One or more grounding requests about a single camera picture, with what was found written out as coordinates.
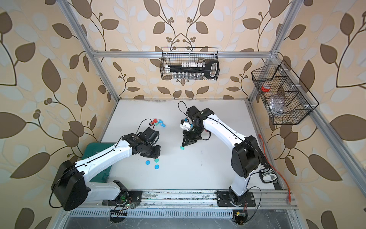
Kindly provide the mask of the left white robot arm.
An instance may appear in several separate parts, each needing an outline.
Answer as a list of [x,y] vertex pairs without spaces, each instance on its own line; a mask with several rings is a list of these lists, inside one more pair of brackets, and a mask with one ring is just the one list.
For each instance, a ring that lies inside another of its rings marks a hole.
[[92,182],[92,179],[115,163],[141,155],[157,159],[161,147],[157,145],[159,132],[148,127],[143,132],[122,136],[117,143],[89,158],[63,162],[51,185],[54,195],[65,211],[71,211],[85,202],[108,201],[114,205],[130,203],[127,188],[119,181]]

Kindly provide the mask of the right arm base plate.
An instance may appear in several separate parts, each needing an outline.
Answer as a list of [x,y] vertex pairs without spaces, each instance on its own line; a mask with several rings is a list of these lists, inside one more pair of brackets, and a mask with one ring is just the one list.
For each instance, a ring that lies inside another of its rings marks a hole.
[[241,196],[237,196],[233,191],[217,191],[216,199],[218,207],[255,207],[256,202],[252,192],[247,191]]

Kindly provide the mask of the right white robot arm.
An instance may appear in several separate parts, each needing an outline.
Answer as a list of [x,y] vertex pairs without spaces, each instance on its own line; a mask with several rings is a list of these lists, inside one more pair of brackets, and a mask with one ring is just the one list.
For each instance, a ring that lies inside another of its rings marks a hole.
[[234,198],[240,198],[249,190],[250,177],[260,169],[268,168],[268,163],[255,137],[245,136],[223,123],[214,112],[206,108],[198,110],[192,106],[186,111],[186,119],[180,124],[183,129],[182,147],[203,140],[204,131],[214,134],[230,150],[231,166],[236,177],[229,188]]

